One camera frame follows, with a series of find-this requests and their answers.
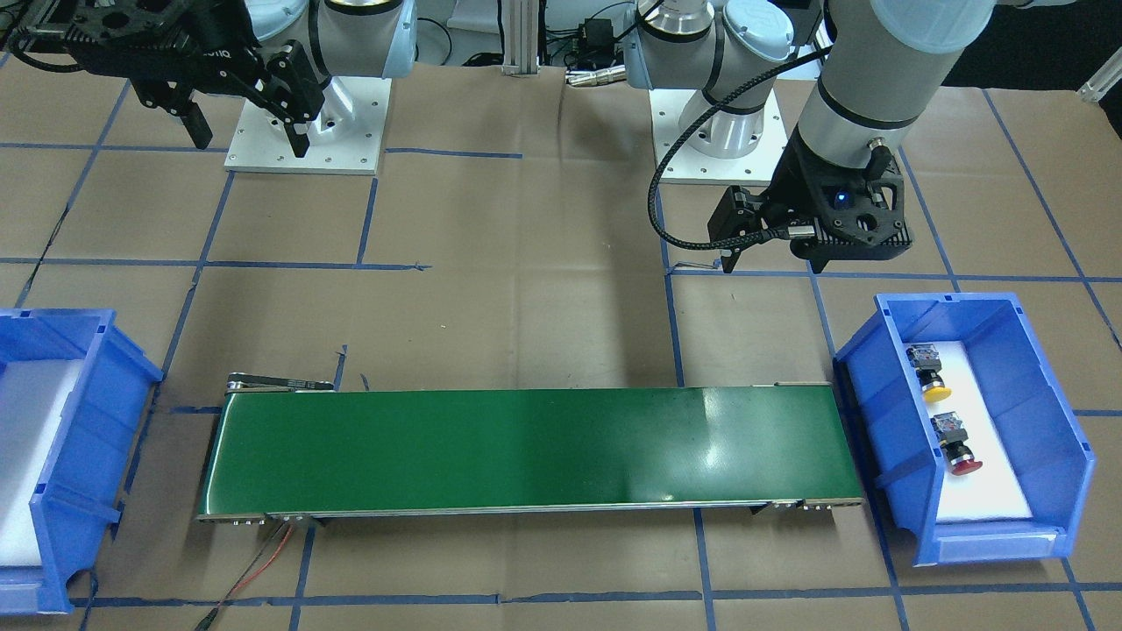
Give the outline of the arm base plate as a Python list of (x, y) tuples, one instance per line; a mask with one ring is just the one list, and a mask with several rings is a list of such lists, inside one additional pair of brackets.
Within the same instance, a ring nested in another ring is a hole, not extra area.
[[(653, 89), (650, 121), (656, 161), (709, 106), (697, 89)], [(675, 152), (662, 181), (674, 184), (765, 188), (785, 149), (788, 135), (770, 93), (754, 113), (718, 112)]]
[(309, 136), (304, 157), (293, 155), (283, 124), (261, 108), (243, 103), (224, 166), (245, 173), (375, 176), (380, 170), (390, 88), (389, 79), (333, 77), (316, 119), (295, 127)]

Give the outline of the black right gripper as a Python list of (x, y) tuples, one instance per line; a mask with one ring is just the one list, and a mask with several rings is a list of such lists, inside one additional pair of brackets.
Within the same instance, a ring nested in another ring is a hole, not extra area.
[[(297, 127), (316, 120), (324, 104), (316, 70), (300, 42), (286, 42), (273, 52), (266, 60), (266, 71), (260, 48), (256, 39), (217, 49), (205, 49), (197, 39), (190, 39), (188, 83), (132, 79), (131, 86), (144, 107), (180, 119), (196, 149), (209, 147), (213, 131), (192, 99), (194, 91), (202, 95), (243, 97), (252, 106), (270, 108), (283, 125), (293, 155), (303, 159), (311, 141)], [(265, 81), (266, 99), (258, 85)]]

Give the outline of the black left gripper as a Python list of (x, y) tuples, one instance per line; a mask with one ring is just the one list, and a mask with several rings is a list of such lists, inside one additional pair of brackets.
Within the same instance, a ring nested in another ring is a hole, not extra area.
[[(752, 234), (757, 234), (757, 239), (749, 246), (721, 248), (721, 271), (732, 273), (742, 252), (753, 245), (770, 241), (772, 236), (769, 230), (810, 226), (817, 234), (822, 234), (820, 216), (824, 208), (824, 177), (825, 161), (813, 154), (801, 132), (795, 131), (790, 136), (763, 195), (754, 195), (749, 188), (741, 185), (726, 188), (707, 223), (710, 241)], [(813, 274), (821, 274), (830, 262), (842, 259), (842, 240), (827, 237), (793, 239), (790, 241), (790, 252), (798, 259), (809, 262)]]

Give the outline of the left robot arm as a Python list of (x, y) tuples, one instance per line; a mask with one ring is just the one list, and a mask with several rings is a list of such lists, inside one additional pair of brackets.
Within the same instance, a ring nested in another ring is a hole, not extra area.
[[(718, 252), (730, 273), (742, 252), (775, 239), (815, 273), (834, 260), (883, 262), (913, 246), (898, 149), (965, 47), (990, 21), (992, 1), (813, 1), (833, 44), (806, 55), (792, 13), (802, 3), (637, 1), (624, 64), (629, 85), (689, 89), (668, 152), (649, 184), (649, 221), (686, 252)], [(702, 241), (672, 236), (656, 196), (674, 156), (749, 154), (775, 80), (820, 63), (819, 76), (758, 195), (732, 185)]]

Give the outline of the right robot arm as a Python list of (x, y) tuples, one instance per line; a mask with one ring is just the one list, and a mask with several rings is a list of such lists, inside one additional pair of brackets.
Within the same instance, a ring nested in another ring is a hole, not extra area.
[(180, 118), (204, 149), (213, 132), (196, 92), (241, 97), (304, 159), (357, 118), (341, 77), (403, 77), (416, 42), (412, 1), (128, 1), (131, 33), (96, 37), (140, 102)]

